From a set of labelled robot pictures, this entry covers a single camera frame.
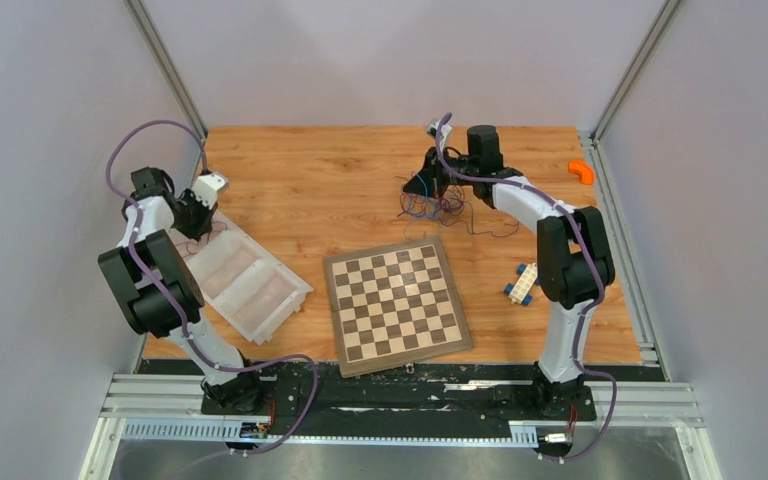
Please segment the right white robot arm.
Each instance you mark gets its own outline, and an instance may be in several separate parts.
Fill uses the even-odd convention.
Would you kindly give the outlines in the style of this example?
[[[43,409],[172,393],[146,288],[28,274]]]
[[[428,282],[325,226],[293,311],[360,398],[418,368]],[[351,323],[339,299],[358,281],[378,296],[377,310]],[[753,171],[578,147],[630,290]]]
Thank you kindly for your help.
[[[444,120],[433,120],[426,132],[434,144],[404,192],[439,199],[450,186],[469,186],[478,199],[536,237],[537,279],[550,305],[527,403],[541,417],[565,416],[584,394],[582,356],[590,323],[616,275],[602,214],[596,207],[557,200],[506,166],[492,125],[468,128],[464,154],[451,153],[452,129]]]

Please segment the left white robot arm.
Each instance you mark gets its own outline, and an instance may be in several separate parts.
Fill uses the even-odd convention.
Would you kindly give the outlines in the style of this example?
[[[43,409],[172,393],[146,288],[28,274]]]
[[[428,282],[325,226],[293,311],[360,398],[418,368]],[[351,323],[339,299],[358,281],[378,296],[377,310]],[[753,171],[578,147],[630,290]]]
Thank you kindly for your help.
[[[203,373],[201,388],[219,407],[242,414],[260,410],[266,388],[252,363],[204,316],[205,300],[170,234],[199,241],[212,231],[225,179],[208,170],[177,195],[162,169],[132,173],[133,192],[122,213],[126,232],[98,265],[130,328],[178,346]]]

